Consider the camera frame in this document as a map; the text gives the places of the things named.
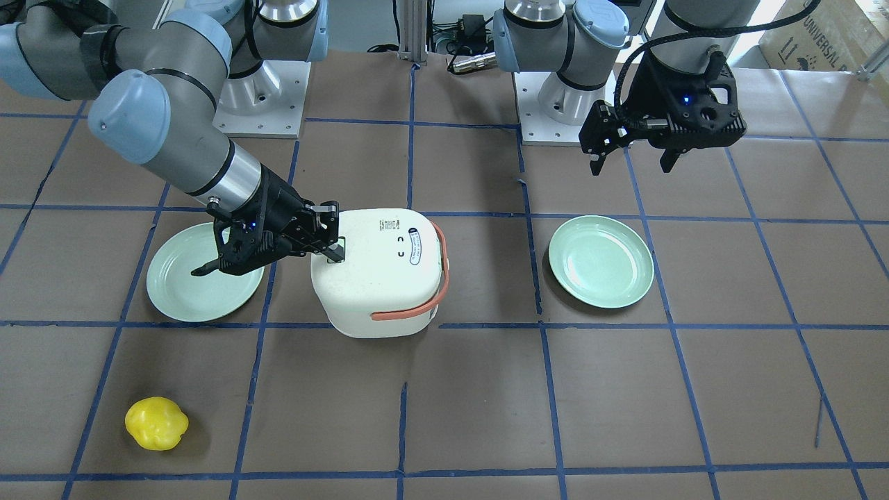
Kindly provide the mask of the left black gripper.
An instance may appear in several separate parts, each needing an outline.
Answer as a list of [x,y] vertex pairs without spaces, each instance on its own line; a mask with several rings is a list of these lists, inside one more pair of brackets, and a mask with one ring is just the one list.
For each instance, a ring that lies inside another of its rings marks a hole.
[[705,56],[701,73],[676,71],[647,53],[636,70],[628,98],[618,106],[592,104],[580,130],[590,173],[602,173],[606,156],[635,140],[661,149],[660,168],[669,174],[692,149],[724,148],[747,132],[737,104],[736,80],[723,51]]

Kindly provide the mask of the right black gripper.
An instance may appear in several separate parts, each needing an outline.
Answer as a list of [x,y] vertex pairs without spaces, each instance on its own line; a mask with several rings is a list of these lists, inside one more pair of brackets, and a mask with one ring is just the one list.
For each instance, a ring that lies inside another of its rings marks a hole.
[[287,256],[323,254],[328,263],[346,257],[345,237],[339,237],[340,206],[337,201],[314,203],[299,196],[293,187],[261,169],[258,189],[233,211],[222,198],[211,196],[217,258],[192,269],[191,276],[222,273],[242,276]]

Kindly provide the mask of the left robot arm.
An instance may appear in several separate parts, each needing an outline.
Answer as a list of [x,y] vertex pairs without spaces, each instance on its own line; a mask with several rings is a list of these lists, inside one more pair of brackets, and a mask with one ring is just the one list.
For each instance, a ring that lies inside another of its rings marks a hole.
[[[581,113],[580,146],[598,175],[606,156],[646,140],[661,149],[669,173],[692,149],[723,148],[742,139],[747,126],[738,108],[736,80],[724,49],[745,26],[753,1],[667,1],[644,50],[629,94],[614,102],[594,99]],[[618,53],[631,37],[631,19],[619,3],[506,1],[492,20],[498,66],[508,72],[552,73],[559,88],[604,89]]]

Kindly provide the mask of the green plate near right arm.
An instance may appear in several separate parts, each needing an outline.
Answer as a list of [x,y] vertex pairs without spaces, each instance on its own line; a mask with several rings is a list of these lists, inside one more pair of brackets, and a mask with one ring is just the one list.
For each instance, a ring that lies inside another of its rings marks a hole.
[[178,321],[220,319],[247,304],[263,281],[264,269],[242,276],[213,270],[193,276],[192,270],[216,259],[213,224],[197,224],[165,241],[147,269],[146,288],[156,310]]

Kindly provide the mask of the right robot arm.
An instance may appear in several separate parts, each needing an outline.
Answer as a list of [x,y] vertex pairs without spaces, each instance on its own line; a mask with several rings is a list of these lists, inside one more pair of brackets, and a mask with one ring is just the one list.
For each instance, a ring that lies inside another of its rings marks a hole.
[[99,140],[204,205],[216,257],[193,276],[306,254],[339,263],[338,203],[303,199],[213,124],[229,79],[268,60],[323,60],[327,13],[324,1],[188,1],[133,28],[99,1],[26,1],[2,26],[2,80],[34,98],[89,99]]

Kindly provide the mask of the green plate near left arm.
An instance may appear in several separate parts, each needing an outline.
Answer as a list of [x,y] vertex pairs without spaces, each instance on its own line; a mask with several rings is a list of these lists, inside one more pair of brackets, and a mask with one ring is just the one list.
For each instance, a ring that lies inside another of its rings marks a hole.
[[610,217],[584,215],[560,224],[550,238],[547,260],[566,292],[600,309],[638,303],[654,282],[647,243]]

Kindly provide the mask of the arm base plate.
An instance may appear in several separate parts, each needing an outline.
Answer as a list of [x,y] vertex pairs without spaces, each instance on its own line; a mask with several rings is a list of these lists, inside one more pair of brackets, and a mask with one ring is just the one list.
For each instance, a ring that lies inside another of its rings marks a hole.
[[578,90],[566,85],[555,72],[524,71],[513,74],[515,105],[524,144],[580,146],[580,130],[594,101],[613,103],[616,77],[607,73],[604,86]]
[[266,60],[251,75],[229,79],[213,126],[231,138],[298,139],[312,64]]

